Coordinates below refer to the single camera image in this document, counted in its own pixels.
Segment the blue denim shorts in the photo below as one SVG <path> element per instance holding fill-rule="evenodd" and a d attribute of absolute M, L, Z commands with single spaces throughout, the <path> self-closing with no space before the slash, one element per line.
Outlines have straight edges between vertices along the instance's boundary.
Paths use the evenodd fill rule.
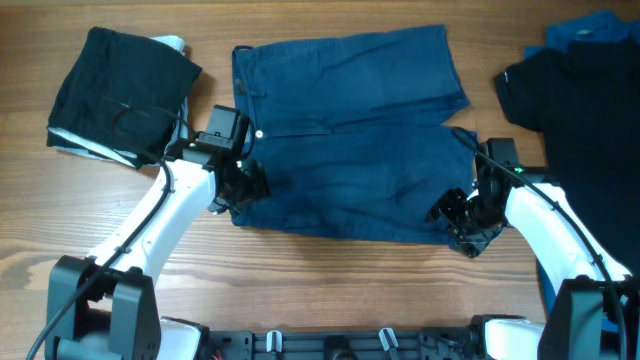
<path fill-rule="evenodd" d="M 444 26 L 239 46 L 232 77 L 270 189 L 235 225 L 449 242 L 427 216 L 446 191 L 470 190 L 473 156 L 448 127 L 469 99 Z"/>

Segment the black t-shirt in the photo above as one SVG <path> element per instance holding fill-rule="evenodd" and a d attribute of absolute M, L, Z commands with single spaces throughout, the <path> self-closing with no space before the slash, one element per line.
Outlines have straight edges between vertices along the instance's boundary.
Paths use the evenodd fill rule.
<path fill-rule="evenodd" d="M 606 251 L 639 272 L 639 45 L 545 48 L 495 79 L 507 120 L 542 134 L 552 176 Z"/>

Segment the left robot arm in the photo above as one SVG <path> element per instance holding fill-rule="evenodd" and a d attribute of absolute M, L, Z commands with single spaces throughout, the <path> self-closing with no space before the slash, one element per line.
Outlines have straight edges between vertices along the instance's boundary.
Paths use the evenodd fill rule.
<path fill-rule="evenodd" d="M 47 323 L 29 350 L 47 359 L 216 359 L 208 327 L 162 317 L 155 285 L 203 211 L 236 212 L 268 195 L 249 159 L 254 124 L 217 105 L 208 127 L 172 144 L 131 214 L 84 258 L 63 256 L 49 277 Z"/>

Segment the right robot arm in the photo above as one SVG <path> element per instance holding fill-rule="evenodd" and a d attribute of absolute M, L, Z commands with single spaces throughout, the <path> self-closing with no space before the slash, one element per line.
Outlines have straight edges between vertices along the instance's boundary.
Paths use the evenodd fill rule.
<path fill-rule="evenodd" d="M 608 254 L 541 168 L 520 166 L 509 138 L 463 140 L 475 156 L 475 190 L 445 192 L 430 210 L 456 251 L 478 256 L 506 228 L 527 241 L 555 301 L 543 324 L 479 315 L 461 346 L 465 359 L 636 359 L 639 279 Z"/>

